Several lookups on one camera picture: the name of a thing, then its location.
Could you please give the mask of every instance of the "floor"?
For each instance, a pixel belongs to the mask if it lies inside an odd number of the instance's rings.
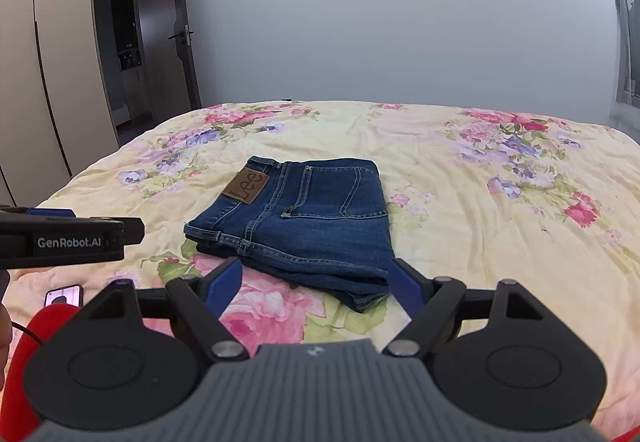
[[[154,126],[156,125],[150,113],[139,115],[126,123],[118,125],[116,131],[118,132],[120,146],[126,145],[142,133],[151,130]]]

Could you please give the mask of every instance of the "lee leather patch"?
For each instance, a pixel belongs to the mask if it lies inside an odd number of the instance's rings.
[[[260,194],[268,180],[269,175],[266,173],[244,167],[226,185],[226,188],[222,190],[222,194],[245,204],[250,204]]]

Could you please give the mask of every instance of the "gray ribbed handle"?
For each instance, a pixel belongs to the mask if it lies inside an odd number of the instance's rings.
[[[554,432],[494,428],[456,409],[414,358],[369,340],[265,345],[217,364],[193,395],[144,426],[107,433],[45,424],[28,442],[605,442],[587,422]]]

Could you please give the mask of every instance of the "door handle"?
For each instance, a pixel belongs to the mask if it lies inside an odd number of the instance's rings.
[[[184,26],[184,31],[180,31],[173,36],[169,36],[168,40],[172,40],[174,38],[185,38],[187,45],[191,45],[191,34],[193,34],[193,31],[189,30],[189,26]]]

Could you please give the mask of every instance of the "white wardrobe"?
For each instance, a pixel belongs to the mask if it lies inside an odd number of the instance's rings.
[[[0,0],[0,203],[35,206],[117,149],[92,0]]]

